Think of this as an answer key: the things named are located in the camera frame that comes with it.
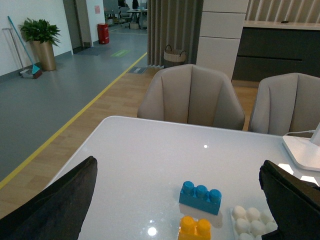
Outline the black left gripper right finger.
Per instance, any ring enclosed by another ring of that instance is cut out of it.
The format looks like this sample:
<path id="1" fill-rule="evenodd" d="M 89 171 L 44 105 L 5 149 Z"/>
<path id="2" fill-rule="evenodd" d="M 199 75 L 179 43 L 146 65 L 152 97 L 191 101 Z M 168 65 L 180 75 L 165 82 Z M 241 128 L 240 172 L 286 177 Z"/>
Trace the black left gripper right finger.
<path id="1" fill-rule="evenodd" d="M 320 238 L 320 188 L 265 160 L 259 183 L 277 229 L 263 240 L 318 240 Z"/>

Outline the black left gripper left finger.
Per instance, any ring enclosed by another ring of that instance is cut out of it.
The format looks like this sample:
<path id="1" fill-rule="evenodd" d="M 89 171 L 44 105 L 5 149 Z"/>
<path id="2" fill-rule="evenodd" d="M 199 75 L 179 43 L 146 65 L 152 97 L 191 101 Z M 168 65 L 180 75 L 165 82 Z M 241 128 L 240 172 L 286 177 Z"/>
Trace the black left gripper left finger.
<path id="1" fill-rule="evenodd" d="M 89 156 L 0 220 L 2 240 L 76 240 L 90 207 L 98 162 Z"/>

